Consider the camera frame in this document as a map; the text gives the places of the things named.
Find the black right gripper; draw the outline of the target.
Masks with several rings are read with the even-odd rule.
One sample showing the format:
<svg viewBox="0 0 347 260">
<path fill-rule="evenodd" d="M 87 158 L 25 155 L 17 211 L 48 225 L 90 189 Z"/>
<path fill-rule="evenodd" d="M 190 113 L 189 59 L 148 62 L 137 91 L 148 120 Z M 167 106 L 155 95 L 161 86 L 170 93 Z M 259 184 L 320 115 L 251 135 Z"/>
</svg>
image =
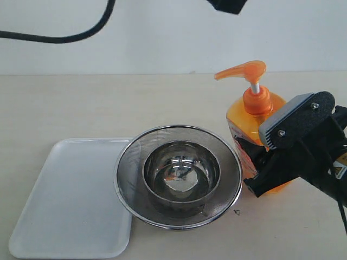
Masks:
<svg viewBox="0 0 347 260">
<path fill-rule="evenodd" d="M 305 146 L 268 150 L 263 145 L 235 138 L 243 172 L 256 173 L 244 178 L 244 184 L 260 197 L 301 178 L 346 206 L 346 162 L 342 162 L 346 161 L 345 129 L 346 108 L 336 106 L 327 119 L 299 139 Z"/>
</svg>

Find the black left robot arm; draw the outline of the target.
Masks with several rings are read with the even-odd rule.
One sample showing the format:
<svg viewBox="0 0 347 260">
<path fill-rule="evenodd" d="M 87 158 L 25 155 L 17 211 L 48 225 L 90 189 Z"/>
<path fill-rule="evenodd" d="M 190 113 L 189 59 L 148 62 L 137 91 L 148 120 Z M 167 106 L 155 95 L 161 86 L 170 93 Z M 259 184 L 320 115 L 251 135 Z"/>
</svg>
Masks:
<svg viewBox="0 0 347 260">
<path fill-rule="evenodd" d="M 216 11 L 238 15 L 246 5 L 247 0 L 208 0 L 208 2 Z"/>
</svg>

